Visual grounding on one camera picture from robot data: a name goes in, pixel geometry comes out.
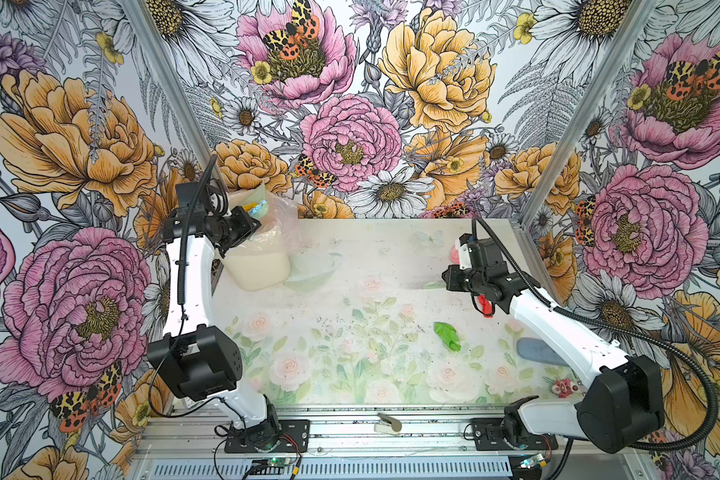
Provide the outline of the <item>green dustpan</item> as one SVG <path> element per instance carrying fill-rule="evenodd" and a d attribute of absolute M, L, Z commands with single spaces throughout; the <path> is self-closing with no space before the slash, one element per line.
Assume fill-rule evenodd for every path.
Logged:
<path fill-rule="evenodd" d="M 243 208 L 244 205 L 247 205 L 250 203 L 258 203 L 262 200 L 267 200 L 267 193 L 268 193 L 268 191 L 265 188 L 264 184 L 261 184 L 254 189 L 236 190 L 233 192 L 229 192 L 227 194 L 229 208 L 234 209 L 235 207 L 238 207 L 238 206 Z"/>

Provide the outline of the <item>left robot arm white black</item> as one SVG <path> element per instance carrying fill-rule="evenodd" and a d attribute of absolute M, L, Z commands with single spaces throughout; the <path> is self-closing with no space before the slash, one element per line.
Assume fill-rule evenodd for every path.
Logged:
<path fill-rule="evenodd" d="M 205 182 L 176 187 L 177 207 L 162 235 L 170 267 L 168 313 L 147 359 L 178 399 L 197 408 L 213 405 L 230 418 L 230 430 L 246 446 L 264 450 L 281 426 L 270 400 L 244 380 L 240 348 L 214 325 L 212 266 L 261 227 L 241 206 L 213 200 Z"/>

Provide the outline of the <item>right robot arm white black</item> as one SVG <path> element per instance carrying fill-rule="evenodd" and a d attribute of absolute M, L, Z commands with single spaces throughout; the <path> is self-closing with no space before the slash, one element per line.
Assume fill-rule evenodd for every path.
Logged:
<path fill-rule="evenodd" d="M 503 311 L 529 328 L 572 370 L 583 390 L 553 400 L 529 396 L 507 405 L 502 428 L 509 443 L 551 434 L 587 440 L 613 454 L 663 427 L 661 372 L 652 359 L 628 355 L 569 312 L 559 312 L 537 281 L 509 270 L 494 240 L 464 233 L 454 248 L 458 260 L 442 274 L 447 290 L 469 294 L 483 315 Z"/>

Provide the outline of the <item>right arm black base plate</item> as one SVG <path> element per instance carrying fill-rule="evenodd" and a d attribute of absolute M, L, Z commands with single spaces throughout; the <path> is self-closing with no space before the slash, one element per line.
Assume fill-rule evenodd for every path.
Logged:
<path fill-rule="evenodd" d="M 554 451 L 558 448 L 554 436 L 531 434 L 512 418 L 473 418 L 462 436 L 472 441 L 478 451 Z"/>

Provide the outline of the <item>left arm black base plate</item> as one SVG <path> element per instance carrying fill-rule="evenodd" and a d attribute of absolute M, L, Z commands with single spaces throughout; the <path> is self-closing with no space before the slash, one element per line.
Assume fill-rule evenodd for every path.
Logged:
<path fill-rule="evenodd" d="M 305 453 L 310 429 L 306 419 L 280 420 L 277 428 L 267 422 L 247 429 L 232 427 L 223 450 L 227 454 Z"/>

